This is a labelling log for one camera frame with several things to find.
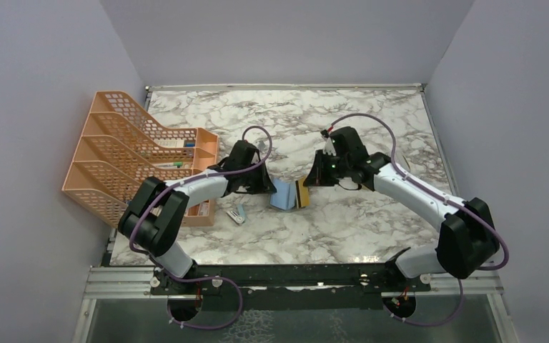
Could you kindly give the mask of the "grey card holder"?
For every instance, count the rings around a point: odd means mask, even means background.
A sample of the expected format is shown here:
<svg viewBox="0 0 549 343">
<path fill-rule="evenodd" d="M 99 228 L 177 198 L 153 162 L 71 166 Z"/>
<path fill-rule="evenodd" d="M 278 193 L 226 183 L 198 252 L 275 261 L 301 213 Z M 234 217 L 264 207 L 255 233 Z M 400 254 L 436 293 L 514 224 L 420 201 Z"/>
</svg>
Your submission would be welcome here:
<svg viewBox="0 0 549 343">
<path fill-rule="evenodd" d="M 295 182 L 273 179 L 276 192 L 271 194 L 270 205 L 282 211 L 294 209 L 297 206 L 297 187 Z"/>
</svg>

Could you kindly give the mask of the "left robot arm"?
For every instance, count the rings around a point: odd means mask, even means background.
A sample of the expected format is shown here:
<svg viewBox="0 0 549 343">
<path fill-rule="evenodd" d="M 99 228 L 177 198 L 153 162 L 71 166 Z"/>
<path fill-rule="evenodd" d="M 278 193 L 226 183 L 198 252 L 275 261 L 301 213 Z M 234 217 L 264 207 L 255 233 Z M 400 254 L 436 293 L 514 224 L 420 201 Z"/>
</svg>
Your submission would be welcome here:
<svg viewBox="0 0 549 343">
<path fill-rule="evenodd" d="M 167 270 L 171 287 L 184 294 L 196 284 L 191 270 L 195 262 L 177 243 L 186 213 L 233 193 L 275 192 L 265 163 L 259 159 L 259 149 L 239 140 L 229 156 L 199 174 L 173 181 L 146 178 L 121 216 L 117 231 Z"/>
</svg>

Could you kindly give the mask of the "gold credit card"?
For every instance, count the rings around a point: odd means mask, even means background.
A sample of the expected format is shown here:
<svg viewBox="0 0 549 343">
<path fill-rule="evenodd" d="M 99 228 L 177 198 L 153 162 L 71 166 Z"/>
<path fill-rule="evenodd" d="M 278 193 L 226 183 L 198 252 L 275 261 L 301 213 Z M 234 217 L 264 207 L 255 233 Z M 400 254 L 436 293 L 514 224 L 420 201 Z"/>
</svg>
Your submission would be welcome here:
<svg viewBox="0 0 549 343">
<path fill-rule="evenodd" d="M 309 189 L 305 186 L 306 178 L 306 176 L 303 176 L 295 181 L 295 203 L 298 209 L 302 209 L 310 205 Z"/>
</svg>

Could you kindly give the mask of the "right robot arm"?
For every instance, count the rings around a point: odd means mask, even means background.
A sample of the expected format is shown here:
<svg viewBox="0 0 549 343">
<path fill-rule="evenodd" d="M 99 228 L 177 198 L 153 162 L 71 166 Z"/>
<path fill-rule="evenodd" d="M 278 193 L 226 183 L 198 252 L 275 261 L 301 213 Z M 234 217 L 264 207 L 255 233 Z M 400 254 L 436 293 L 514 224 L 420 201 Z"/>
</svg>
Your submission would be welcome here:
<svg viewBox="0 0 549 343">
<path fill-rule="evenodd" d="M 323 149 L 315 152 L 306 187 L 333 187 L 343 180 L 358 190 L 378 192 L 403 204 L 439 234 L 435 244 L 407 248 L 385 262 L 384 281 L 400 291 L 422 274 L 448 273 L 468 278 L 500 249 L 493 219 L 481 199 L 468 202 L 411 177 L 390 156 L 369 154 L 350 126 L 326 133 Z"/>
</svg>

